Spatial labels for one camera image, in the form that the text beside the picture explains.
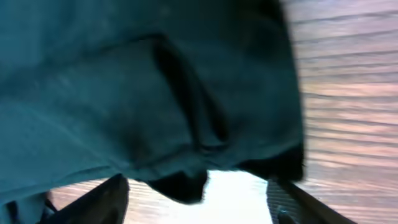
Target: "wooden surface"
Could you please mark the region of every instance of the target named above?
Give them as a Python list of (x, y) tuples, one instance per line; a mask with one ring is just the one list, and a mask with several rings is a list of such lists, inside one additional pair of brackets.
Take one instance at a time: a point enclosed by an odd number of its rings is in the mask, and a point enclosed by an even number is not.
[[(284, 7), (309, 148), (300, 186), (358, 223), (398, 223), (398, 1), (285, 0)], [(93, 184), (60, 189), (55, 199), (62, 207)], [(131, 195), (127, 223), (168, 223), (167, 199), (136, 182), (132, 188), (141, 191)]]

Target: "garment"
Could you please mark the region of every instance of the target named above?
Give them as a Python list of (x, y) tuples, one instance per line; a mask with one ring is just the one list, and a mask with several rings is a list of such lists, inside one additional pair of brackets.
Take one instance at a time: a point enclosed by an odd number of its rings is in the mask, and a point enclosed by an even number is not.
[(182, 203), (208, 169), (302, 176), (273, 0), (0, 0), (0, 49), (0, 205), (117, 173)]

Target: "wood grain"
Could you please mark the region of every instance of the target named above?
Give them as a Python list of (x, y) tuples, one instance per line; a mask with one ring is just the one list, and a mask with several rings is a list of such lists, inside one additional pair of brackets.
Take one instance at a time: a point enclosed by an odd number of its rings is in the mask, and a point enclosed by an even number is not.
[[(358, 223), (398, 223), (398, 1), (283, 2), (307, 129), (300, 186)], [(93, 184), (57, 190), (57, 204)], [(165, 223), (165, 199), (132, 187), (127, 222)]]

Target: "light brown wood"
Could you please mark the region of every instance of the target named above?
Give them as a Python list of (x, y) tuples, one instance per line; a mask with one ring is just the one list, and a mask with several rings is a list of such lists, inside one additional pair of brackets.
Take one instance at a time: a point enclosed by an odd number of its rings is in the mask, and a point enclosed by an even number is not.
[[(284, 8), (307, 128), (301, 188), (358, 223), (398, 223), (398, 1), (285, 0)], [(56, 201), (92, 186), (58, 190)], [(165, 199), (137, 187), (128, 223), (164, 223)]]

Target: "fabric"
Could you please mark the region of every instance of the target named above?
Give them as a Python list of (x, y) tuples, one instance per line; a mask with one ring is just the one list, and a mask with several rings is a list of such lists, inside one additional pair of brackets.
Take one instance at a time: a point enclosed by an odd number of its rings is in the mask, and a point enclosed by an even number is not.
[(267, 178), (292, 150), (302, 176), (273, 0), (0, 0), (0, 49), (0, 205), (118, 173), (195, 203), (206, 170)]

